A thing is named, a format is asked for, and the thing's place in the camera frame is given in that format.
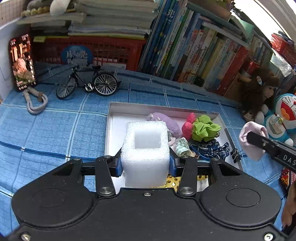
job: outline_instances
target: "metal bolt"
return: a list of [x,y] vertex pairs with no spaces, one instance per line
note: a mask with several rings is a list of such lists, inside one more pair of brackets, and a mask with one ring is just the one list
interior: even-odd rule
[[23,233],[20,237],[24,241],[30,241],[31,240],[31,236],[28,233]]
[[184,195],[190,195],[190,194],[192,194],[194,191],[193,191],[193,189],[192,189],[191,187],[182,187],[182,188],[180,189],[180,192],[181,192],[182,194],[184,194]]
[[266,235],[264,236],[264,240],[265,240],[265,241],[272,241],[273,238],[274,238],[274,235],[273,235],[273,234],[270,234],[270,233],[268,233],[268,234],[266,234]]
[[150,192],[144,192],[143,194],[145,197],[150,197],[152,194]]
[[108,195],[108,194],[111,194],[112,192],[113,192],[113,189],[111,187],[101,187],[99,189],[99,193],[103,195]]

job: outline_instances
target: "red book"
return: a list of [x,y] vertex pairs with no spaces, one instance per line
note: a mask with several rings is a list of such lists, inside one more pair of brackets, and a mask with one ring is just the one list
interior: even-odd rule
[[249,51],[241,46],[239,48],[239,51],[237,52],[237,55],[235,59],[233,60],[232,64],[230,65],[228,71],[226,72],[224,78],[220,82],[219,88],[215,91],[218,95],[223,95],[225,91],[228,89],[228,87],[231,85],[234,77],[237,75],[240,67],[244,63],[245,59],[248,56]]

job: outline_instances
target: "hair clip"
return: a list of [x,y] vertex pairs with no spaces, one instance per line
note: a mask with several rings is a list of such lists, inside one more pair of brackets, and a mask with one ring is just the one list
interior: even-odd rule
[[256,80],[258,82],[259,85],[262,85],[262,79],[260,78],[260,76],[256,77]]

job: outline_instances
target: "person's hand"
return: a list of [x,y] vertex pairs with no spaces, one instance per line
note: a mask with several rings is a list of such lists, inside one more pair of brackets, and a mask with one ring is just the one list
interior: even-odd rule
[[281,222],[283,228],[292,224],[292,217],[296,213],[296,181],[293,182],[289,189],[287,201],[285,203],[283,213],[281,215]]

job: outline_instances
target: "white foam block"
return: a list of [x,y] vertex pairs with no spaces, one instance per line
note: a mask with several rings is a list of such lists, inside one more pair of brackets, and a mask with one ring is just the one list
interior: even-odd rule
[[165,122],[127,123],[121,162],[126,175],[126,187],[151,188],[164,185],[170,163]]

